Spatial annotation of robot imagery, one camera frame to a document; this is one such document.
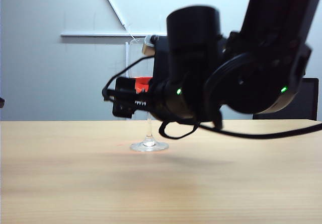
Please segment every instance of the wooden table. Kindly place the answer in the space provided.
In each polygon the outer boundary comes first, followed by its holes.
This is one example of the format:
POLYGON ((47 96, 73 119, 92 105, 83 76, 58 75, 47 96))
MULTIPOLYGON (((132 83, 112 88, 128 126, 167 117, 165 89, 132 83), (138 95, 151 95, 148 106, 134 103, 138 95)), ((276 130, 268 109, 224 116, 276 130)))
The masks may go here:
MULTIPOLYGON (((247 140, 197 130, 129 149, 144 121, 1 122, 1 223, 322 223, 322 131, 247 140)), ((309 120, 227 120, 263 133, 309 120)), ((183 133, 186 126, 171 125, 183 133)))

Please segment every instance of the black object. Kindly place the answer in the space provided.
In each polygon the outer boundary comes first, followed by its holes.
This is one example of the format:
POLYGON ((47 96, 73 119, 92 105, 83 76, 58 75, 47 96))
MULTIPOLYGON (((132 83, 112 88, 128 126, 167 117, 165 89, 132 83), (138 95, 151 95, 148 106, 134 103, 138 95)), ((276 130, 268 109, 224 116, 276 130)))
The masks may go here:
POLYGON ((303 78, 293 101, 278 112, 253 115, 253 119, 310 119, 316 121, 318 79, 303 78))
MULTIPOLYGON (((318 1, 250 0, 241 31, 228 39, 221 35, 218 10, 174 11, 167 17, 167 37, 151 37, 155 55, 149 91, 136 94, 118 83, 116 90, 108 89, 120 72, 103 88, 104 100, 117 106, 115 116, 144 110, 165 123, 208 130, 200 123, 212 121, 216 132, 222 128, 222 105, 252 114, 281 110, 305 73, 311 54, 305 41, 318 1)), ((122 79, 122 85, 129 80, 122 79)))
POLYGON ((0 97, 0 108, 4 107, 5 105, 5 100, 0 97))

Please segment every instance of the clear glass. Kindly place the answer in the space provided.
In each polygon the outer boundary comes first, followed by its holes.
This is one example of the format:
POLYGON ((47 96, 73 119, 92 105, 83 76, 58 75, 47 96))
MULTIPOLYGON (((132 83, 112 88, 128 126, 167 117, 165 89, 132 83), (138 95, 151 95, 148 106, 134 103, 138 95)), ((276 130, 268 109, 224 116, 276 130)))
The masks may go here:
MULTIPOLYGON (((144 57, 142 54, 142 47, 144 43, 144 38, 138 38, 131 40, 129 44, 129 64, 135 62, 136 60, 144 57)), ((128 75, 130 78, 136 78, 137 83, 140 80, 148 80, 153 75, 153 58, 146 59, 128 70, 128 75)), ((137 91, 148 91, 148 86, 145 84, 136 84, 137 91)), ((161 151, 169 148, 169 145, 164 142, 158 142, 154 139, 152 135, 152 123, 151 115, 147 113, 147 131, 146 136, 142 142, 133 143, 130 148, 134 151, 139 152, 152 152, 161 151)))

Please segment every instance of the black cable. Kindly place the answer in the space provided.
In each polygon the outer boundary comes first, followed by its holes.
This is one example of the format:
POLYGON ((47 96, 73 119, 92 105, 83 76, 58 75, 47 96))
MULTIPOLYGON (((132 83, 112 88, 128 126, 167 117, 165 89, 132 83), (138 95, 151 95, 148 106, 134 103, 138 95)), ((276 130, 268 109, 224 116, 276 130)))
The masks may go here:
POLYGON ((295 130, 290 130, 285 132, 268 133, 268 134, 246 134, 246 133, 238 133, 238 132, 229 132, 229 131, 218 130, 216 128, 208 127, 205 125, 199 125, 199 127, 212 132, 233 136, 233 137, 250 138, 250 139, 275 139, 275 138, 298 136, 298 135, 303 135, 311 132, 320 131, 322 130, 322 123, 314 126, 310 126, 310 127, 305 127, 305 128, 300 128, 300 129, 295 129, 295 130))
POLYGON ((118 72, 116 75, 112 76, 112 77, 110 78, 110 80, 106 83, 106 85, 104 86, 103 90, 104 90, 104 89, 106 89, 106 90, 107 90, 107 88, 110 86, 110 84, 112 83, 112 81, 113 81, 116 77, 118 77, 118 76, 122 75, 122 74, 123 74, 123 73, 125 73, 128 69, 130 69, 130 68, 132 68, 133 66, 135 66, 136 64, 140 63, 142 60, 144 60, 144 59, 150 59, 150 58, 154 58, 154 55, 152 55, 152 56, 147 56, 147 57, 142 57, 142 58, 138 59, 137 61, 135 61, 134 63, 132 63, 131 65, 129 65, 128 67, 126 67, 125 69, 123 69, 123 70, 121 70, 120 72, 118 72))
POLYGON ((195 125, 193 126, 193 129, 192 129, 190 132, 188 132, 188 133, 186 133, 186 134, 184 134, 184 135, 182 135, 182 136, 179 136, 179 137, 173 137, 173 136, 170 136, 170 135, 167 135, 167 134, 166 134, 166 126, 167 126, 169 123, 170 123, 170 122, 162 122, 162 124, 161 124, 161 126, 160 126, 160 128, 159 128, 159 134, 160 134, 162 137, 166 137, 166 138, 174 139, 174 140, 178 140, 178 139, 184 138, 184 137, 186 137, 186 136, 188 136, 188 135, 190 135, 190 134, 194 133, 194 132, 198 129, 198 127, 199 127, 199 123, 198 123, 198 124, 195 124, 195 125))

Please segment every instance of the gray wall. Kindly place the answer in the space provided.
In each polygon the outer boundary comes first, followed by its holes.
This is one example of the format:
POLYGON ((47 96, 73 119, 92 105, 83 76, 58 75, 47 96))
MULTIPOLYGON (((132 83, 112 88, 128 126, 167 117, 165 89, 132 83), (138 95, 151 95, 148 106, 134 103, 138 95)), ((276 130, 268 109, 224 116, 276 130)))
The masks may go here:
MULTIPOLYGON (((114 0, 130 31, 165 32, 165 17, 191 4, 216 6, 222 31, 239 30, 248 0, 114 0)), ((101 88, 125 65, 116 38, 68 38, 64 31, 124 32, 106 0, 1 0, 2 120, 115 119, 101 88)), ((308 42, 314 48, 308 77, 321 78, 321 6, 308 42)), ((223 109, 225 118, 250 115, 223 109)))

